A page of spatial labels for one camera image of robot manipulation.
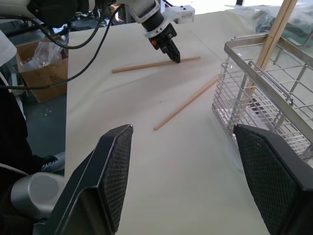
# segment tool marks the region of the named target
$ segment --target cardboard box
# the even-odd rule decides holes
[[[21,65],[21,62],[27,61],[34,56],[38,43],[39,41],[36,41],[17,46],[16,59],[18,64],[18,70],[25,83],[28,86],[45,86],[55,82],[66,80],[68,58],[64,50],[62,51],[62,61],[45,67],[41,67],[40,69],[26,72],[23,71],[23,66]],[[44,90],[32,90],[32,92],[37,101],[39,103],[42,103],[66,94],[67,84]]]

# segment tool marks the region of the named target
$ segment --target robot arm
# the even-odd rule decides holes
[[[36,17],[48,26],[59,27],[70,22],[76,12],[87,13],[114,3],[126,5],[135,21],[146,29],[144,35],[156,50],[180,62],[179,50],[172,41],[177,33],[171,22],[193,22],[195,10],[191,6],[170,7],[161,14],[158,0],[0,0],[0,16]]]

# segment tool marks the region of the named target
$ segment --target wooden pole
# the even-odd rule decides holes
[[[268,62],[276,48],[276,45],[288,23],[288,20],[293,12],[293,9],[297,3],[297,0],[284,0],[278,15],[274,21],[274,24],[268,34],[268,37],[265,41],[265,44],[261,50],[259,58],[257,60],[257,65],[261,67],[263,70],[266,69]],[[256,87],[253,81],[249,81],[249,87],[253,88],[246,88],[245,92],[248,97],[244,94],[243,98],[241,99],[242,106],[245,107],[248,104],[249,98],[253,95]]]
[[[189,57],[189,58],[181,59],[180,62],[199,60],[200,58],[201,58],[200,56]],[[169,61],[163,61],[163,62],[157,62],[157,63],[151,63],[151,64],[145,64],[145,65],[130,66],[126,68],[113,69],[112,73],[126,72],[126,71],[132,71],[132,70],[141,70],[145,68],[151,68],[151,67],[157,67],[157,66],[163,66],[163,65],[172,65],[172,64],[176,64],[176,62],[169,60]]]
[[[168,123],[173,117],[179,114],[184,108],[186,108],[189,104],[195,101],[200,95],[206,92],[210,87],[212,87],[218,80],[219,76],[217,75],[212,81],[207,83],[204,87],[198,90],[192,97],[190,97],[187,101],[185,101],[182,105],[180,105],[176,110],[174,110],[166,119],[164,119],[159,125],[157,125],[154,130],[157,131],[166,123]]]

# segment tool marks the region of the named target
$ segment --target stainless steel rack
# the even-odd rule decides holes
[[[227,60],[222,63],[212,110],[235,143],[235,123],[263,128],[281,135],[307,162],[313,158],[313,58],[281,38],[262,70],[253,56],[259,55],[267,36],[226,42]]]

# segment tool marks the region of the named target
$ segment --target plastic bag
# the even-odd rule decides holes
[[[52,42],[39,42],[34,56],[22,62],[23,71],[32,71],[62,60],[62,48]]]
[[[228,11],[237,15],[243,26],[256,33],[269,32],[280,6],[235,7]],[[313,30],[313,4],[298,4],[284,30],[284,38],[292,38],[303,44]]]

